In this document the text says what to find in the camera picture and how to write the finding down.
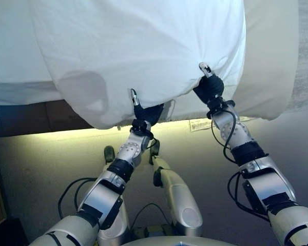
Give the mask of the robot right hand black glove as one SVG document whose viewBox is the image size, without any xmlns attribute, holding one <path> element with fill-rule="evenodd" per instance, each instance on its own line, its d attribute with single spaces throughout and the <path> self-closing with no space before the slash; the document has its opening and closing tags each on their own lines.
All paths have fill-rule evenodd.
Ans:
<svg viewBox="0 0 308 246">
<path fill-rule="evenodd" d="M 222 96 L 224 91 L 224 83 L 218 77 L 208 64 L 199 63 L 199 69 L 203 72 L 204 76 L 201 77 L 199 83 L 193 88 L 193 91 L 198 96 L 201 102 L 207 104 L 216 96 Z"/>
</svg>

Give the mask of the robot left hand black glove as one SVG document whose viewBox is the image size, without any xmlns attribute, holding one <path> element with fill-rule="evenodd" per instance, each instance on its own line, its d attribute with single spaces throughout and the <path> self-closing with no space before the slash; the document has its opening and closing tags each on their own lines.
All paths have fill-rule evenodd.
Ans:
<svg viewBox="0 0 308 246">
<path fill-rule="evenodd" d="M 138 95 L 134 89 L 130 89 L 131 100 L 133 102 L 133 111 L 136 119 L 143 120 L 150 123 L 151 126 L 154 126 L 164 109 L 164 104 L 159 104 L 149 108 L 143 108 L 138 99 Z"/>
</svg>

